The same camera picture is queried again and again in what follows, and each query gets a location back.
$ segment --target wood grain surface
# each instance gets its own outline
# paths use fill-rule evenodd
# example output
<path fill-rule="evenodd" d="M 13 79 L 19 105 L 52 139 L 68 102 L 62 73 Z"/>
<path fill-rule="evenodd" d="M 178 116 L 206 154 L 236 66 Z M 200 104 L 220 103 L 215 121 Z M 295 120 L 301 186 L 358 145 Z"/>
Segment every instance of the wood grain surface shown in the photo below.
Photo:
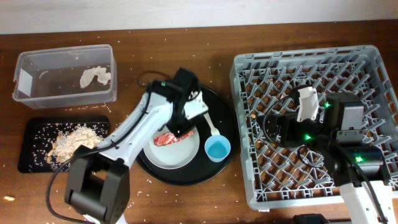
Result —
<path fill-rule="evenodd" d="M 398 21 L 2 35 L 0 196 L 13 195 L 16 199 L 0 199 L 0 223 L 65 223 L 51 216 L 45 206 L 44 192 L 50 174 L 21 174 L 17 170 L 24 128 L 32 117 L 103 114 L 114 129 L 136 107 L 143 93 L 135 83 L 139 72 L 158 70 L 174 75 L 179 67 L 195 72 L 203 84 L 216 89 L 231 103 L 228 74 L 234 56 L 277 50 L 375 45 L 396 89 L 397 37 Z M 103 107 L 77 110 L 78 106 L 68 111 L 32 110 L 12 99 L 12 79 L 21 52 L 91 44 L 110 44 L 118 65 L 118 100 L 108 104 L 111 113 Z M 79 218 L 63 202 L 66 178 L 67 174 L 61 174 L 55 181 L 51 201 L 59 213 Z M 130 202 L 134 205 L 125 212 L 129 223 L 288 223 L 293 215 L 301 213 L 322 213 L 330 220 L 349 218 L 344 204 L 271 209 L 267 213 L 251 210 L 246 203 L 238 152 L 225 170 L 202 184 L 164 184 L 137 164 L 130 171 L 130 180 Z M 394 211 L 398 212 L 397 200 Z"/>

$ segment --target plastic bin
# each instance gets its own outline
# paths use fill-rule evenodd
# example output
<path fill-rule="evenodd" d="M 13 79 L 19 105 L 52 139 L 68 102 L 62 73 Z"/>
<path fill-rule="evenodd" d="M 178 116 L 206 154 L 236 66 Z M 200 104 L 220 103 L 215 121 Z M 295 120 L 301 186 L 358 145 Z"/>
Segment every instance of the plastic bin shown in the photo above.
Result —
<path fill-rule="evenodd" d="M 80 88 L 83 71 L 105 67 L 111 73 L 104 85 L 94 77 Z M 87 105 L 116 101 L 116 62 L 110 45 L 89 45 L 36 50 L 19 55 L 12 98 L 33 109 Z"/>
<path fill-rule="evenodd" d="M 237 55 L 229 75 L 238 117 L 241 163 L 248 205 L 270 208 L 342 203 L 327 170 L 311 168 L 297 157 L 297 148 L 269 144 L 255 117 L 292 88 L 309 84 L 317 89 L 320 119 L 328 93 L 342 91 L 364 104 L 363 142 L 378 147 L 386 158 L 393 197 L 398 197 L 398 101 L 375 46 L 333 47 Z M 291 99 L 271 113 L 293 112 Z M 304 150 L 303 160 L 323 164 L 323 156 Z"/>

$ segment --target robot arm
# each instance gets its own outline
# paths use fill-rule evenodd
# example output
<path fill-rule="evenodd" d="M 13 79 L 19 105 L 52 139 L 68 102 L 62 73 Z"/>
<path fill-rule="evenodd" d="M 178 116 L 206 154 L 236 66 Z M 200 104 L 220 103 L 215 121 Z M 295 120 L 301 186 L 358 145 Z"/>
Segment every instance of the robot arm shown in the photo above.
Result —
<path fill-rule="evenodd" d="M 396 223 L 384 156 L 375 146 L 362 143 L 361 100 L 348 93 L 330 93 L 321 123 L 315 120 L 316 90 L 299 86 L 288 97 L 300 106 L 298 113 L 268 115 L 266 112 L 257 117 L 266 136 L 280 136 L 281 147 L 306 145 L 320 152 L 354 224 Z"/>
<path fill-rule="evenodd" d="M 193 73 L 180 69 L 172 80 L 155 80 L 123 124 L 96 146 L 108 150 L 71 163 L 65 202 L 95 223 L 125 223 L 129 169 L 142 148 L 165 125 L 176 137 L 184 135 L 207 110 Z M 90 151 L 80 146 L 75 154 Z M 99 170 L 107 172 L 104 180 L 94 175 Z"/>

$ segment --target gray dish rack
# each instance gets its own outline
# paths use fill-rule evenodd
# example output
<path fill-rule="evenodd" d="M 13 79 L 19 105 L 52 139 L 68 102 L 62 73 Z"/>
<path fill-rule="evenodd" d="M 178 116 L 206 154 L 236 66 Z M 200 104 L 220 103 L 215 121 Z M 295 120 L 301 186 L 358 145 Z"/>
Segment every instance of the gray dish rack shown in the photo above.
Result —
<path fill-rule="evenodd" d="M 241 140 L 241 163 L 248 205 L 270 208 L 342 203 L 325 168 L 302 164 L 297 149 L 268 143 L 256 116 L 292 88 L 311 84 L 317 89 L 323 117 L 326 94 L 346 91 L 365 105 L 363 142 L 377 146 L 391 173 L 393 196 L 398 197 L 398 101 L 378 49 L 372 45 L 242 54 L 229 74 Z M 288 99 L 272 113 L 294 111 Z M 304 161 L 323 164 L 322 155 L 305 151 Z"/>

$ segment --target black plate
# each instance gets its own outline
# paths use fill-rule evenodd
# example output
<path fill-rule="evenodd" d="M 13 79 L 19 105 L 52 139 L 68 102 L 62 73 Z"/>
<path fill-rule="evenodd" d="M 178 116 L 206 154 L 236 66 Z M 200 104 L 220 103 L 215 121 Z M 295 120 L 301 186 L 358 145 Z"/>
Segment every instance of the black plate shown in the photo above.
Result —
<path fill-rule="evenodd" d="M 19 172 L 53 172 L 55 167 L 52 169 L 51 165 L 45 161 L 47 153 L 52 149 L 52 144 L 48 142 L 48 138 L 54 141 L 58 136 L 58 131 L 71 131 L 78 124 L 82 126 L 86 124 L 88 128 L 94 128 L 94 125 L 96 125 L 97 128 L 99 127 L 95 131 L 96 134 L 103 138 L 109 133 L 109 119 L 106 116 L 30 119 L 26 124 L 24 141 L 19 156 Z"/>
<path fill-rule="evenodd" d="M 142 150 L 137 156 L 137 162 L 154 178 L 174 185 L 192 185 L 204 182 L 221 172 L 231 160 L 238 145 L 238 129 L 233 110 L 223 101 L 222 97 L 208 87 L 201 86 L 203 100 L 209 107 L 210 118 L 220 134 L 231 143 L 231 152 L 222 162 L 212 162 L 205 152 L 205 142 L 211 136 L 210 128 L 204 117 L 195 121 L 199 132 L 200 145 L 196 156 L 187 165 L 178 169 L 163 169 L 151 163 Z"/>

